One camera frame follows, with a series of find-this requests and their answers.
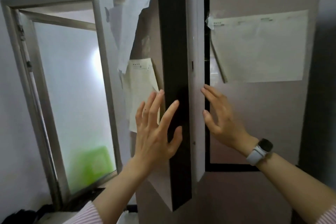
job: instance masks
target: left hand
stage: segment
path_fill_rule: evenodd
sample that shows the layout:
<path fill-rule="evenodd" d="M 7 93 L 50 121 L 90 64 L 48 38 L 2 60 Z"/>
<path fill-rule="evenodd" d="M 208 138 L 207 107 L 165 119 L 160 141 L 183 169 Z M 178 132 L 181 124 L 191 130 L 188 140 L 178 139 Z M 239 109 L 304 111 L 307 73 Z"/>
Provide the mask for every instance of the left hand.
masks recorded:
<path fill-rule="evenodd" d="M 135 154 L 136 160 L 146 173 L 153 168 L 169 160 L 175 155 L 182 142 L 182 127 L 177 127 L 173 140 L 168 143 L 167 133 L 170 122 L 179 107 L 179 101 L 173 102 L 163 115 L 160 125 L 157 124 L 158 111 L 164 97 L 164 91 L 152 92 L 147 103 L 142 102 L 137 110 L 135 120 L 137 137 Z"/>

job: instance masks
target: striped sleeve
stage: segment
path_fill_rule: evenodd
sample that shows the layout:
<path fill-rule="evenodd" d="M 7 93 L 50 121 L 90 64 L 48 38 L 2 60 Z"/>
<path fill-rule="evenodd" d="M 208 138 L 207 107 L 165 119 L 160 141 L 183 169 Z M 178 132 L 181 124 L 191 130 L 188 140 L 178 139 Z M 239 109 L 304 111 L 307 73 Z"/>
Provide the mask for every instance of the striped sleeve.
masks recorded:
<path fill-rule="evenodd" d="M 89 201 L 74 217 L 64 224 L 103 224 L 96 207 Z"/>
<path fill-rule="evenodd" d="M 336 224 L 336 206 L 325 212 L 316 224 Z"/>

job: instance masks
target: right hand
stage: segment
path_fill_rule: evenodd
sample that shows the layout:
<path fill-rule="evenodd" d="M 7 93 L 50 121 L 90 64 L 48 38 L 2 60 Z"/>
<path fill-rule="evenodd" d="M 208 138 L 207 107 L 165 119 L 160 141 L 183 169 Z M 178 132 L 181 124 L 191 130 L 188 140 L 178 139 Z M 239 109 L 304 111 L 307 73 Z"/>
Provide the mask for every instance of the right hand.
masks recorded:
<path fill-rule="evenodd" d="M 204 122 L 210 132 L 222 144 L 248 156 L 257 145 L 258 139 L 250 136 L 242 123 L 234 118 L 226 96 L 209 85 L 204 85 L 201 92 L 210 101 L 218 119 L 216 124 L 212 115 L 207 110 L 203 111 Z"/>

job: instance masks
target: forearm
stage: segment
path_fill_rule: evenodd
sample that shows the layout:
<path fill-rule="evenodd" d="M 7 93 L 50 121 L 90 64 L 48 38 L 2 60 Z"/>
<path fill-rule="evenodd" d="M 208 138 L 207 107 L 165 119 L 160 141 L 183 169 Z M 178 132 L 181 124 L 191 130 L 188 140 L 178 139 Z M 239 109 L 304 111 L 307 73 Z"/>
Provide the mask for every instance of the forearm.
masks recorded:
<path fill-rule="evenodd" d="M 270 154 L 257 167 L 308 224 L 315 223 L 336 202 L 332 189 L 278 154 Z"/>
<path fill-rule="evenodd" d="M 104 224 L 117 223 L 123 209 L 146 176 L 147 171 L 133 158 L 111 180 L 107 188 L 93 201 Z"/>

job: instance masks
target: frosted glass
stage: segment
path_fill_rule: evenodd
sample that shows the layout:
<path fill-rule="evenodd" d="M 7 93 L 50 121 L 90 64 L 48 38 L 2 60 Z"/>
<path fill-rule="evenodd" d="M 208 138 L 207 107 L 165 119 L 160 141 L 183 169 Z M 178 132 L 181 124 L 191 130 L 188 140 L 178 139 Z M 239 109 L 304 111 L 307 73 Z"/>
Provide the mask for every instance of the frosted glass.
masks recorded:
<path fill-rule="evenodd" d="M 35 29 L 73 194 L 116 170 L 97 35 L 44 23 Z"/>

